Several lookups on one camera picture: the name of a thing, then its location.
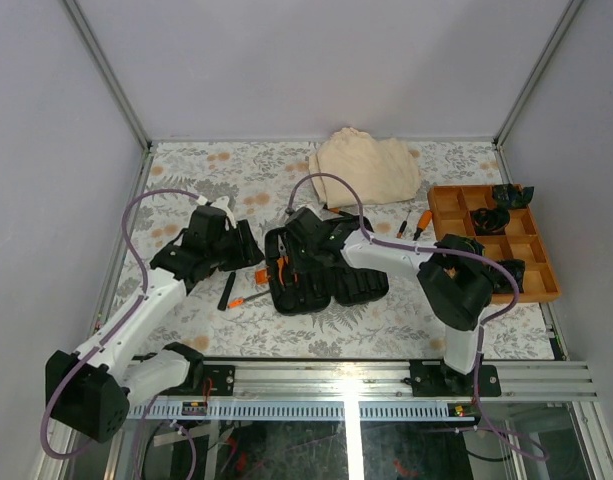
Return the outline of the orange black needle-nose pliers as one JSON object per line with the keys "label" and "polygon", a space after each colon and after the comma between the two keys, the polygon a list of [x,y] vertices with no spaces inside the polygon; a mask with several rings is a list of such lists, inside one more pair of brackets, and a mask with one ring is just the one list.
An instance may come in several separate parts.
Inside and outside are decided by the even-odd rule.
{"label": "orange black needle-nose pliers", "polygon": [[293,288],[297,285],[298,277],[290,266],[287,248],[282,235],[279,235],[277,238],[277,248],[279,253],[279,258],[277,260],[278,279],[281,289],[285,291],[287,288]]}

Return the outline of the dark green tool case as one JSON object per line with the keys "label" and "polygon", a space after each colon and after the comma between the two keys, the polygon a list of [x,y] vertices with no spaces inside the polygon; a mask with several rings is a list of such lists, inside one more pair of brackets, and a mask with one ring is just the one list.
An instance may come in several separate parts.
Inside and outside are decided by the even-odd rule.
{"label": "dark green tool case", "polygon": [[278,279],[279,258],[277,238],[284,237],[288,247],[288,234],[284,227],[268,231],[264,237],[266,275],[273,305],[278,313],[294,316],[317,313],[334,300],[344,307],[376,301],[389,291],[388,276],[384,272],[356,269],[349,266],[324,268],[311,273],[296,273],[298,283],[293,288],[281,289]]}

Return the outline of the steel claw hammer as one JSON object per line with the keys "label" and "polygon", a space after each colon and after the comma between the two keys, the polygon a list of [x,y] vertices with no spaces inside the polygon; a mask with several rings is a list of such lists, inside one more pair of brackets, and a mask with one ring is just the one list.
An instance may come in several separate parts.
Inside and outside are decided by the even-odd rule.
{"label": "steel claw hammer", "polygon": [[235,271],[231,271],[229,273],[228,279],[226,281],[224,290],[222,292],[222,295],[220,297],[220,300],[218,302],[217,305],[217,309],[219,311],[225,311],[228,307],[229,304],[229,300],[230,300],[230,296],[231,296],[231,292],[233,290],[234,287],[234,283],[236,280],[236,272]]}

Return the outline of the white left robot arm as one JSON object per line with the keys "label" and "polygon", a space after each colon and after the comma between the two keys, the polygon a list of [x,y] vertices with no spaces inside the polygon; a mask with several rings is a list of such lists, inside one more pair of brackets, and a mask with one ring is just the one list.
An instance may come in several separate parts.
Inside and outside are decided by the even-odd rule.
{"label": "white left robot arm", "polygon": [[170,389],[194,394],[205,384],[203,356],[180,342],[138,365],[139,347],[166,315],[215,271],[236,271],[264,258],[246,220],[225,208],[197,207],[188,226],[166,244],[138,290],[74,352],[56,351],[45,366],[44,422],[56,420],[88,438],[110,440],[130,409]]}

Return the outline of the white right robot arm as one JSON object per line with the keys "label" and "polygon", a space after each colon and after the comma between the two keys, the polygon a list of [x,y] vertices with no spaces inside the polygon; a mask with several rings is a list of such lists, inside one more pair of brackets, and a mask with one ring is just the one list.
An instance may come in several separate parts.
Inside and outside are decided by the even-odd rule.
{"label": "white right robot arm", "polygon": [[451,249],[447,242],[420,244],[368,231],[358,225],[334,225],[311,208],[289,208],[284,224],[293,272],[373,270],[421,285],[435,316],[445,325],[444,387],[464,394],[478,380],[475,369],[482,312],[490,304],[493,282],[478,255]]}

